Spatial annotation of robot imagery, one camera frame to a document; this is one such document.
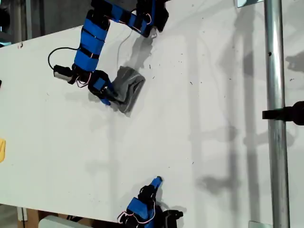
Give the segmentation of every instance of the blue tape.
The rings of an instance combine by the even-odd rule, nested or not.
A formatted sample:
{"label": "blue tape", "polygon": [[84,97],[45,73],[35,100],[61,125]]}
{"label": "blue tape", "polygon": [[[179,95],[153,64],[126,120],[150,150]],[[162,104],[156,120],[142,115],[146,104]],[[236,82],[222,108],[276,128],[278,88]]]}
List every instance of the blue tape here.
{"label": "blue tape", "polygon": [[133,198],[130,204],[127,207],[128,210],[132,211],[133,213],[139,215],[142,219],[148,219],[148,208],[147,205],[142,203],[139,199]]}
{"label": "blue tape", "polygon": [[109,102],[108,99],[100,99],[102,103],[104,103],[105,105],[111,105],[111,103]]}
{"label": "blue tape", "polygon": [[105,81],[102,78],[99,78],[93,85],[93,87],[97,90],[101,90],[105,85]]}
{"label": "blue tape", "polygon": [[134,26],[134,22],[135,22],[136,16],[134,14],[131,14],[128,26],[129,27],[133,27]]}
{"label": "blue tape", "polygon": [[151,185],[153,185],[154,188],[156,189],[160,187],[161,183],[162,183],[162,179],[160,177],[157,177],[154,180],[152,180]]}
{"label": "blue tape", "polygon": [[[150,218],[152,218],[153,217],[153,215],[154,215],[154,210],[149,210],[149,219]],[[145,226],[144,226],[144,228],[154,228],[154,219],[151,221],[151,222],[149,222],[148,224],[146,224]]]}
{"label": "blue tape", "polygon": [[98,59],[90,58],[89,56],[78,50],[76,52],[74,63],[85,71],[93,72],[96,70]]}
{"label": "blue tape", "polygon": [[105,42],[92,37],[85,31],[82,31],[80,43],[91,53],[100,55]]}
{"label": "blue tape", "polygon": [[89,19],[85,19],[84,29],[91,33],[93,36],[100,40],[105,40],[107,31],[100,28],[98,25],[91,22]]}
{"label": "blue tape", "polygon": [[152,12],[151,12],[151,23],[150,25],[154,25],[154,20],[155,20],[155,1],[156,0],[153,0],[152,1]]}

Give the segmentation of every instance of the white table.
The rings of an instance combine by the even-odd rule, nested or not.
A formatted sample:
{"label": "white table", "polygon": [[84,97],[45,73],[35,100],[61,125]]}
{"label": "white table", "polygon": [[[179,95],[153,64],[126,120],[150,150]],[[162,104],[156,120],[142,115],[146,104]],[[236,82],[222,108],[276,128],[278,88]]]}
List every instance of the white table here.
{"label": "white table", "polygon": [[[286,104],[304,97],[303,6],[283,1]],[[131,117],[114,113],[53,77],[47,57],[79,45],[81,27],[0,49],[0,203],[116,221],[140,188],[160,175],[163,204],[185,228],[272,223],[264,6],[172,0],[168,23],[143,40],[112,23],[98,69],[145,76]],[[75,52],[51,63],[71,66]],[[304,128],[287,124],[292,228],[303,227]]]}

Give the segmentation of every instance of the floor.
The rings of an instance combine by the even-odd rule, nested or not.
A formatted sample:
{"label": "floor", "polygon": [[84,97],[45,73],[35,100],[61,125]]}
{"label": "floor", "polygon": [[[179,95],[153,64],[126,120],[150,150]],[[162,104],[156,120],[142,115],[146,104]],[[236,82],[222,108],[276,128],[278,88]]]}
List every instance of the floor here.
{"label": "floor", "polygon": [[7,205],[0,205],[0,227],[17,228],[17,208]]}
{"label": "floor", "polygon": [[[108,0],[126,10],[135,8],[137,0]],[[40,23],[42,35],[83,25],[91,8],[91,0],[44,0],[43,6],[36,7],[33,14],[39,14],[34,23]]]}

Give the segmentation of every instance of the black clamp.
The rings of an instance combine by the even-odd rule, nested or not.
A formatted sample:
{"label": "black clamp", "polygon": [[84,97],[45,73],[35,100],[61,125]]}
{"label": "black clamp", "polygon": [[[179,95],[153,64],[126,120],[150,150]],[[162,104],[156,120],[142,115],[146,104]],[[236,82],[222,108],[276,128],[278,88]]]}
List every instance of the black clamp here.
{"label": "black clamp", "polygon": [[[96,85],[98,84],[97,81],[99,79],[102,79],[104,81],[102,85]],[[88,89],[99,99],[108,99],[109,101],[115,101],[115,98],[113,96],[117,96],[117,93],[113,89],[113,85],[109,79],[108,74],[102,70],[96,70],[92,73],[91,78],[88,82]]]}
{"label": "black clamp", "polygon": [[177,220],[184,214],[178,210],[167,210],[162,213],[164,228],[177,228]]}
{"label": "black clamp", "polygon": [[143,186],[138,194],[138,199],[145,204],[153,204],[156,201],[157,189],[153,185]]}
{"label": "black clamp", "polygon": [[263,120],[293,121],[296,125],[304,125],[304,101],[298,101],[294,106],[263,111]]}

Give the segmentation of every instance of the gray cloth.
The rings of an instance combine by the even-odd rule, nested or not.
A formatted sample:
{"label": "gray cloth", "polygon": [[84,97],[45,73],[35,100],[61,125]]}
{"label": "gray cloth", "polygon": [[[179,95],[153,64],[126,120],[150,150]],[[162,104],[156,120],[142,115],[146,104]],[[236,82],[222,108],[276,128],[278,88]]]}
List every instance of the gray cloth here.
{"label": "gray cloth", "polygon": [[145,78],[136,70],[121,66],[117,72],[116,79],[112,82],[116,101],[111,101],[111,106],[126,114],[130,112],[145,82]]}

